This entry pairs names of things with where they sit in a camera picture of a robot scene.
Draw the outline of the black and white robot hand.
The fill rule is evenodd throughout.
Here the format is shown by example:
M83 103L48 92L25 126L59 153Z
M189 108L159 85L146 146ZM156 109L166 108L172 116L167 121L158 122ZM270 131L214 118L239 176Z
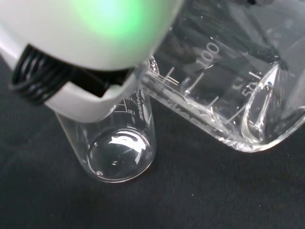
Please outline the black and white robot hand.
M3 0L0 55L9 89L94 123L132 94L182 0Z

